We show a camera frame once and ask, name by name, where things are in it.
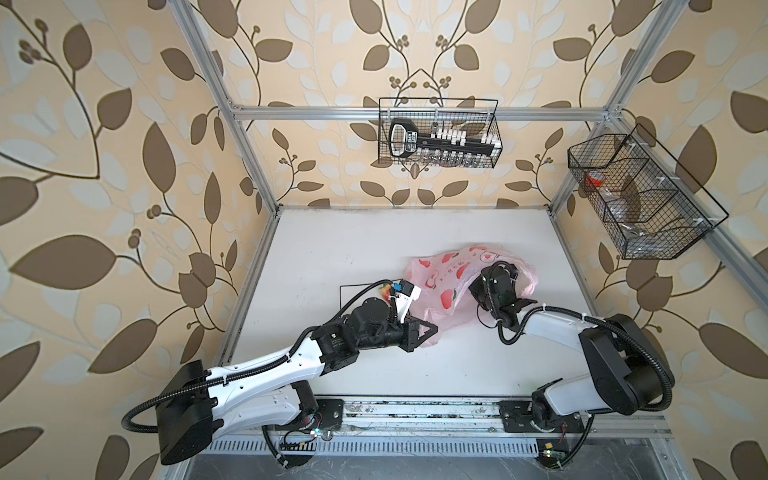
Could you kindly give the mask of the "pink plastic bag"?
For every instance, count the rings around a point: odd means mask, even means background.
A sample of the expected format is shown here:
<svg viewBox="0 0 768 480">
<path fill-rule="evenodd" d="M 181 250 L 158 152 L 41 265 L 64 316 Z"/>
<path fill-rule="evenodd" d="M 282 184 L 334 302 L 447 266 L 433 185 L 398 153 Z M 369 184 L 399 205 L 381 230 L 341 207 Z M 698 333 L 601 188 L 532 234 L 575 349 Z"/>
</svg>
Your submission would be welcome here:
<svg viewBox="0 0 768 480">
<path fill-rule="evenodd" d="M 410 261 L 403 279 L 421 289 L 419 298 L 410 306 L 410 314 L 438 327 L 438 332 L 422 344 L 424 348 L 436 345 L 447 331 L 475 317 L 478 302 L 471 295 L 470 286 L 482 270 L 498 261 L 518 269 L 516 294 L 531 297 L 538 284 L 535 268 L 499 246 L 473 245 Z"/>
</svg>

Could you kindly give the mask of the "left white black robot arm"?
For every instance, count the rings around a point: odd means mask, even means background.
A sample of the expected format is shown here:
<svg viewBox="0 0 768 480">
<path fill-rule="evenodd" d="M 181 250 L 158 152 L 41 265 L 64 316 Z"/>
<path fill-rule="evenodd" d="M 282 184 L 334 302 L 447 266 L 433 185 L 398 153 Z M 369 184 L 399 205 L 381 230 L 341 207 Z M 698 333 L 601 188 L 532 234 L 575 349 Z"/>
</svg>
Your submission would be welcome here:
<svg viewBox="0 0 768 480">
<path fill-rule="evenodd" d="M 156 435 L 164 465 L 186 461 L 239 430 L 302 430 L 318 411 L 311 380 L 354 364 L 364 350 L 411 353 L 437 334 L 437 325 L 409 312 L 420 293 L 405 280 L 379 280 L 330 320 L 305 328 L 288 348 L 210 369 L 189 362 L 159 395 L 131 408 L 121 426 Z"/>
</svg>

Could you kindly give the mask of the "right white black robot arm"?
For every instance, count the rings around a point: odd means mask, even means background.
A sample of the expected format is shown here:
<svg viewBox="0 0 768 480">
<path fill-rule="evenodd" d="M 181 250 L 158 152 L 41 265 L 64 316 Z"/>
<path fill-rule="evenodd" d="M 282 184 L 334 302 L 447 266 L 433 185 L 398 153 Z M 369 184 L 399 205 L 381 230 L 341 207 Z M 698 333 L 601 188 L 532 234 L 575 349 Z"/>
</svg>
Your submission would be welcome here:
<svg viewBox="0 0 768 480">
<path fill-rule="evenodd" d="M 675 377 L 660 350 L 635 321 L 622 314 L 599 318 L 558 306 L 538 304 L 516 292 L 519 269 L 497 261 L 483 269 L 469 291 L 480 310 L 495 321 L 499 340 L 511 346 L 525 336 L 569 347 L 584 356 L 588 372 L 555 379 L 535 390 L 515 422 L 550 433 L 579 414 L 586 423 L 568 451 L 547 446 L 537 462 L 545 470 L 563 470 L 580 452 L 599 415 L 631 416 L 662 412 L 673 400 Z"/>
</svg>

